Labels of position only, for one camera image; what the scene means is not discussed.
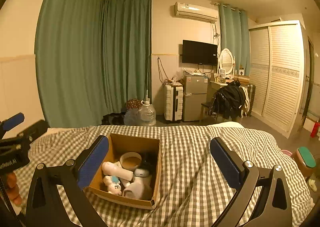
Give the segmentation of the left hand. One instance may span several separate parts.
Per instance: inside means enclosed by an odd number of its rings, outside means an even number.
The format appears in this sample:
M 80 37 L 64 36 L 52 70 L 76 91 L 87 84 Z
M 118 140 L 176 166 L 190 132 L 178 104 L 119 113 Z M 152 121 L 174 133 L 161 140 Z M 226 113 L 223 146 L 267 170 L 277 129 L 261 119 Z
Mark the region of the left hand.
M 17 184 L 17 177 L 14 172 L 10 172 L 7 174 L 7 188 L 6 193 L 9 199 L 17 206 L 22 204 L 22 197 L 20 195 L 20 189 Z

